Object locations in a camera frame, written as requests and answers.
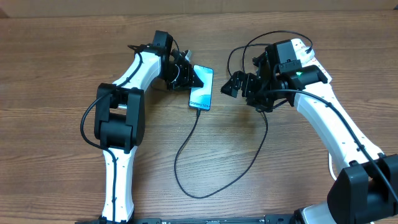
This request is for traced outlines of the blue Samsung smartphone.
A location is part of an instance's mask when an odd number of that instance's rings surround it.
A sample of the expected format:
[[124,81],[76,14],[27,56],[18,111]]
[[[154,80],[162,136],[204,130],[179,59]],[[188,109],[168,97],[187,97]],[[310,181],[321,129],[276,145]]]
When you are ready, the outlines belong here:
[[193,71],[203,82],[203,86],[191,89],[188,105],[192,108],[209,111],[211,108],[214,71],[212,68],[201,65],[195,65]]

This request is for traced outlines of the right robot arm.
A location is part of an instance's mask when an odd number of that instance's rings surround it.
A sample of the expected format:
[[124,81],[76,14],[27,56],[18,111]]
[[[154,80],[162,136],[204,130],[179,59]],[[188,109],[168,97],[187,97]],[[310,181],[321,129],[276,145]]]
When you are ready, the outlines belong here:
[[259,112],[288,102],[313,126],[335,161],[338,176],[324,202],[267,223],[372,223],[397,215],[397,156],[388,156],[339,103],[331,76],[300,39],[270,44],[253,59],[255,73],[237,71],[221,92],[242,95]]

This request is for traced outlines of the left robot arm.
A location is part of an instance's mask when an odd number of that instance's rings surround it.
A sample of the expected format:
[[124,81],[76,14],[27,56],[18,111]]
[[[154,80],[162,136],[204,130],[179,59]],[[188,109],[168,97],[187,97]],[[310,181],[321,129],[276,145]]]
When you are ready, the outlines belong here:
[[149,44],[132,46],[135,56],[113,83],[99,85],[95,100],[94,135],[106,163],[106,198],[99,223],[132,223],[134,156],[145,133],[145,92],[156,78],[166,88],[184,91],[204,86],[187,55],[173,49],[174,38],[156,31]]

